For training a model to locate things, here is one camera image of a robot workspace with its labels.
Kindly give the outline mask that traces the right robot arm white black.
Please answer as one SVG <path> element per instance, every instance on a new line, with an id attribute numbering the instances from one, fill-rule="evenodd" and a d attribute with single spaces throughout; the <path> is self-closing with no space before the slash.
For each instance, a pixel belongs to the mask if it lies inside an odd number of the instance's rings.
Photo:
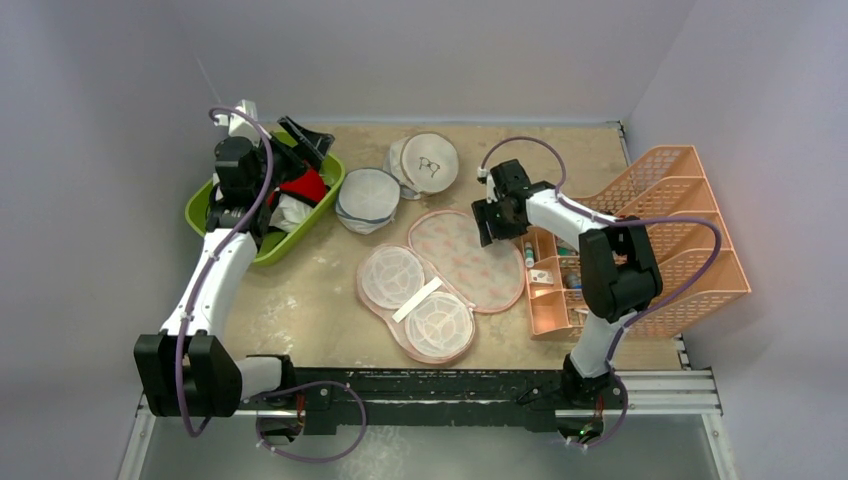
<path id="1" fill-rule="evenodd" d="M 644 312 L 663 290 L 645 225 L 588 210 L 547 182 L 530 181 L 516 159 L 487 169 L 477 180 L 486 196 L 472 204 L 487 246 L 538 227 L 564 240 L 579 256 L 581 295 L 589 314 L 561 373 L 564 399 L 584 407 L 612 382 L 612 359 L 627 321 Z"/>

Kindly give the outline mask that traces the red bra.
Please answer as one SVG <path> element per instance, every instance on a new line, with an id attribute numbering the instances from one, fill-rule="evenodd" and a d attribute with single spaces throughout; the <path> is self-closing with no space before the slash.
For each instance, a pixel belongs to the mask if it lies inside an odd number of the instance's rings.
<path id="1" fill-rule="evenodd" d="M 276 208 L 283 195 L 291 197 L 309 207 L 316 207 L 326 196 L 329 188 L 320 174 L 312 168 L 297 179 L 279 184 L 269 195 L 267 204 Z"/>

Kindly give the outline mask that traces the floral mesh laundry bag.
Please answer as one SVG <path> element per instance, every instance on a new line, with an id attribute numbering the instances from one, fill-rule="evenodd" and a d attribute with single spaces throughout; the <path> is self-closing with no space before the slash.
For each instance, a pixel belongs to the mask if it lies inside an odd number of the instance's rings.
<path id="1" fill-rule="evenodd" d="M 420 217 L 405 244 L 373 248 L 358 266 L 356 289 L 407 356 L 444 365 L 472 345 L 476 315 L 516 303 L 524 275 L 512 243 L 484 246 L 472 216 L 439 210 Z"/>

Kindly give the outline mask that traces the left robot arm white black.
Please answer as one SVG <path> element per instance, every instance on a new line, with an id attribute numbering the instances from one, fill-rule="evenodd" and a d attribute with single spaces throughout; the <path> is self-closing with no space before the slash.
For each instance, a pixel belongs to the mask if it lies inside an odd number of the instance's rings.
<path id="1" fill-rule="evenodd" d="M 133 356 L 150 411 L 159 417 L 230 417 L 260 395 L 272 408 L 297 399 L 295 368 L 285 354 L 236 361 L 220 337 L 250 266 L 278 262 L 328 211 L 345 176 L 330 133 L 279 118 L 263 144 L 232 134 L 214 148 L 215 172 L 188 201 L 185 219 L 203 238 L 189 285 L 155 334 L 140 336 Z"/>

